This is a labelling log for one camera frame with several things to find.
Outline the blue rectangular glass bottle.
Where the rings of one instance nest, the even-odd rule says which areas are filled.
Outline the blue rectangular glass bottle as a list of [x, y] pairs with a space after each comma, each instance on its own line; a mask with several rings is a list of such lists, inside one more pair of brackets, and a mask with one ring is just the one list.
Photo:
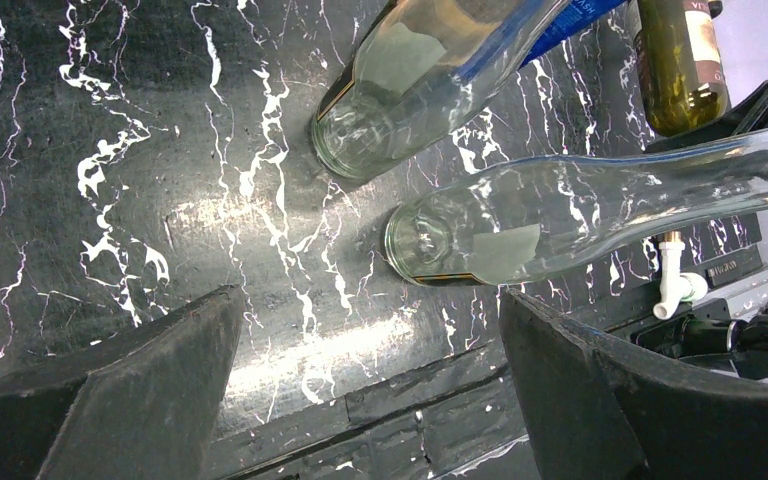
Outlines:
[[622, 3], [623, 0], [572, 0], [536, 40], [520, 67], [547, 53]]

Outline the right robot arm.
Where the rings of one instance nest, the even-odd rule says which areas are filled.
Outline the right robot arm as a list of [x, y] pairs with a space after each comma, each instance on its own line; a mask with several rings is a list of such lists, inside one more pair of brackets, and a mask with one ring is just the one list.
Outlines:
[[[768, 80], [723, 117], [647, 147], [661, 153], [768, 128]], [[678, 231], [660, 236], [661, 300], [652, 314], [657, 323], [631, 334], [632, 343], [669, 358], [709, 369], [732, 369], [736, 376], [768, 379], [768, 302], [749, 321], [728, 319], [711, 308], [679, 311], [682, 303], [701, 300], [720, 277], [681, 267], [683, 238]]]

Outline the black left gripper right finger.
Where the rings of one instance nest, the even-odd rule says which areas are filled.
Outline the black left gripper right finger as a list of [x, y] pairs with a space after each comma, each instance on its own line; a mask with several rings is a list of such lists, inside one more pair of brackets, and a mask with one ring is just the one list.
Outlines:
[[500, 331], [545, 479], [768, 479], [768, 379], [640, 347], [518, 292]]

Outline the dark green bottle silver neck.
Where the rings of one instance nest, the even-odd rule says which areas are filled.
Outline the dark green bottle silver neck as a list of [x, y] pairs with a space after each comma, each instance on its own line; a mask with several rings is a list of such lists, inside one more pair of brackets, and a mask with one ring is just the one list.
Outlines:
[[730, 105], [713, 19], [720, 1], [626, 3], [647, 122], [673, 137], [721, 117]]

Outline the clear glass bottle gold label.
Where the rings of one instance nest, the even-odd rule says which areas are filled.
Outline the clear glass bottle gold label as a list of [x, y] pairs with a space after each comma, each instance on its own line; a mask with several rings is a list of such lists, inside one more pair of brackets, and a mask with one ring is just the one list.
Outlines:
[[419, 285], [558, 276], [634, 241], [768, 209], [768, 128], [659, 154], [500, 163], [398, 206], [383, 252]]

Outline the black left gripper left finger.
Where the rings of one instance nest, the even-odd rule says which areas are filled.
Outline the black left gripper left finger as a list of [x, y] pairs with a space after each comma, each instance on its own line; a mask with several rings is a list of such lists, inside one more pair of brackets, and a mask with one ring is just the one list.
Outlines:
[[244, 312], [223, 286], [0, 379], [0, 479], [198, 478]]

